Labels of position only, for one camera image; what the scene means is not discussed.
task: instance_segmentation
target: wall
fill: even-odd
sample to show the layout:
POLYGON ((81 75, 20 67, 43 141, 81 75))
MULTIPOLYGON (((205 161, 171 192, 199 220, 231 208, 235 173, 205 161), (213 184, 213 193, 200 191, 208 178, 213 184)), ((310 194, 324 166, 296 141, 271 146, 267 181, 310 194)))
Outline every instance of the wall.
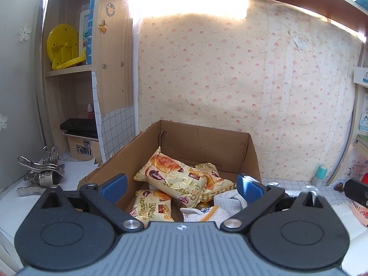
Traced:
POLYGON ((361 44, 323 17, 271 0, 249 0, 242 19, 142 18, 139 129, 165 119, 249 132, 263 177, 309 181, 321 164, 330 174, 353 110, 361 44))
POLYGON ((43 137, 37 109, 34 48, 41 0, 0 0, 0 114, 7 128, 0 129, 0 191, 26 171, 18 164, 23 155, 42 157, 43 137), (19 42, 18 31, 32 29, 29 40, 19 42))

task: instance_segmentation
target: snack bag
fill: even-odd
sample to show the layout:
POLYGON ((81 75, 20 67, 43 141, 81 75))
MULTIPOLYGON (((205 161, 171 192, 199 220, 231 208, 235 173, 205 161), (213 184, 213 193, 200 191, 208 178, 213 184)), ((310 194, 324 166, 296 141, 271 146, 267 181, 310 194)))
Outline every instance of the snack bag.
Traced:
POLYGON ((162 154, 160 148, 134 177, 134 180, 145 179, 157 189, 179 200, 185 207, 195 207, 198 204, 207 182, 200 170, 162 154))
POLYGON ((149 221, 174 222, 171 218, 171 197, 158 190, 140 190, 129 213, 147 227, 149 221))
POLYGON ((215 165, 211 163, 198 164, 194 166, 199 169, 207 178, 207 183, 203 188, 200 201, 206 203, 213 200, 213 197, 217 194, 230 191, 236 188, 230 180, 224 180, 219 177, 219 173, 215 165))

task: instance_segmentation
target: blue gripper pad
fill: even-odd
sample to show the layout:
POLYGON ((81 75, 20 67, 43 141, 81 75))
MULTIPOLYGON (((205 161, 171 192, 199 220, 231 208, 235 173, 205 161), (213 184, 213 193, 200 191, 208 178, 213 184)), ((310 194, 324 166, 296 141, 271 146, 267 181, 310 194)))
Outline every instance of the blue gripper pad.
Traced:
POLYGON ((251 204, 267 192, 267 187, 254 178, 239 174, 236 180, 238 193, 251 204))
POLYGON ((113 204, 116 204, 127 190, 128 180, 124 173, 119 173, 97 187, 97 192, 113 204))

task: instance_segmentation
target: croissant package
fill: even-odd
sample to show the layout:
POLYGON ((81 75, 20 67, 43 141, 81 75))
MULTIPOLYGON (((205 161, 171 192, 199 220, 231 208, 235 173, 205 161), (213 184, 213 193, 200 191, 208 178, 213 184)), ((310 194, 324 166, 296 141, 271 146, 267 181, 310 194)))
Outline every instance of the croissant package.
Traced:
POLYGON ((171 197, 158 190, 141 190, 130 215, 147 227, 149 221, 174 222, 171 218, 171 197))
POLYGON ((159 147, 148 163, 134 176, 136 181, 150 185, 179 200, 184 207, 196 207, 222 192, 232 190, 235 184, 219 177, 211 163, 190 167, 161 153, 159 147))
POLYGON ((207 178, 199 169, 187 166, 161 153, 159 147, 148 163, 134 176, 179 200, 184 207, 199 203, 207 178))
POLYGON ((219 177, 215 165, 211 163, 198 164, 194 166, 199 169, 207 178, 207 183, 203 188, 200 201, 206 203, 213 200, 215 195, 230 191, 236 188, 236 185, 230 180, 224 180, 219 177))

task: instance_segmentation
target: white towel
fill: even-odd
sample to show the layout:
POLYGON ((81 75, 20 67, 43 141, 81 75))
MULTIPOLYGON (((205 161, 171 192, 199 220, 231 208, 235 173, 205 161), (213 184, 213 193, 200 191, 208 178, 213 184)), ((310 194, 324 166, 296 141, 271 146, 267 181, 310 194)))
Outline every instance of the white towel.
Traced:
POLYGON ((213 202, 215 205, 225 210, 230 217, 240 212, 248 205, 246 200, 241 197, 236 189, 216 195, 213 198, 213 202))
POLYGON ((226 211, 218 206, 206 207, 202 210, 182 207, 180 211, 183 214, 184 222, 213 221, 218 228, 220 228, 222 222, 231 217, 226 211))
POLYGON ((202 210, 181 208, 184 222, 214 221, 217 227, 231 216, 247 207, 247 202, 237 190, 223 192, 214 197, 215 206, 202 210))

